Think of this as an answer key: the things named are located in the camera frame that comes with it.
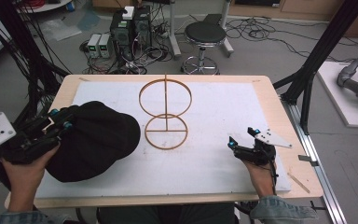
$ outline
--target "stool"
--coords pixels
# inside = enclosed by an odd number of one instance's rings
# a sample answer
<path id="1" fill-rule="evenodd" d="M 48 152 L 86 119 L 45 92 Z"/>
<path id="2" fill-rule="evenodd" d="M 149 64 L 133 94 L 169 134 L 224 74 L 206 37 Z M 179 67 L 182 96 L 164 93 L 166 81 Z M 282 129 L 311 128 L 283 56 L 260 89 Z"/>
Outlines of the stool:
<path id="1" fill-rule="evenodd" d="M 197 21 L 189 24 L 185 29 L 185 39 L 200 47 L 199 56 L 191 56 L 186 59 L 181 67 L 182 72 L 189 75 L 206 74 L 218 75 L 217 64 L 205 57 L 205 48 L 218 47 L 225 42 L 226 32 L 219 25 L 206 21 Z"/>

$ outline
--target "denim sleeve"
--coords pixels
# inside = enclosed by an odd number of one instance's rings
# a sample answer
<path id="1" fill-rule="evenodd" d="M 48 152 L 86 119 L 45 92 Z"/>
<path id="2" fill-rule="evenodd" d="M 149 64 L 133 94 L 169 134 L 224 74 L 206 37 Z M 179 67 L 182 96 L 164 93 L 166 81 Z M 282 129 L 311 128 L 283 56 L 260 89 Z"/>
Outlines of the denim sleeve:
<path id="1" fill-rule="evenodd" d="M 300 224 L 305 219 L 317 219 L 318 215 L 310 207 L 292 205 L 278 196 L 268 196 L 260 199 L 250 218 L 265 224 Z"/>
<path id="2" fill-rule="evenodd" d="M 11 213 L 5 212 L 0 215 L 0 224 L 62 224 L 70 219 L 67 215 L 48 217 L 39 211 Z"/>

